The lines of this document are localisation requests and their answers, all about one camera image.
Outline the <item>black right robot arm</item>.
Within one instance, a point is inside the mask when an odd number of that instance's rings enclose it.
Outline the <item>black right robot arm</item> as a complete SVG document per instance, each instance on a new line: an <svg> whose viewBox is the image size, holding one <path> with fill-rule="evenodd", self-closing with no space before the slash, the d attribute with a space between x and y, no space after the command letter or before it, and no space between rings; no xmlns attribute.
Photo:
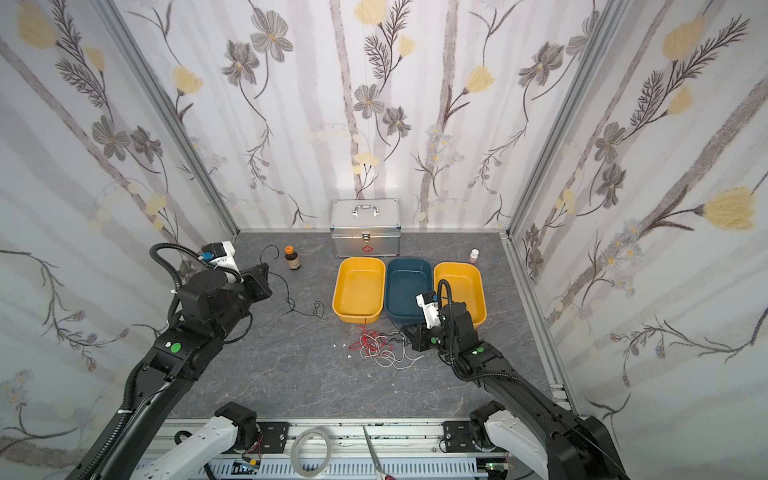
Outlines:
<svg viewBox="0 0 768 480"><path fill-rule="evenodd" d="M542 479L626 479L607 427L560 406L479 338L463 302L442 280L415 302L424 320L406 330L416 351L434 349L461 381L490 394L495 410L480 418L480 436L519 459Z"/></svg>

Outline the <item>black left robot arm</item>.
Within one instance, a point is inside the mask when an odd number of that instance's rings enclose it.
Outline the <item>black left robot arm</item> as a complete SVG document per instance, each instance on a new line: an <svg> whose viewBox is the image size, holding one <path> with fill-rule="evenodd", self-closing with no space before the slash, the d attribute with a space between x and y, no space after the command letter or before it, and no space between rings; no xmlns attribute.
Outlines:
<svg viewBox="0 0 768 480"><path fill-rule="evenodd" d="M229 241L199 252L158 243L149 255L174 283L168 327L128 374L120 407L69 473L71 479L129 478L171 410L234 343L231 333L238 323L272 294L268 264L239 269Z"/></svg>

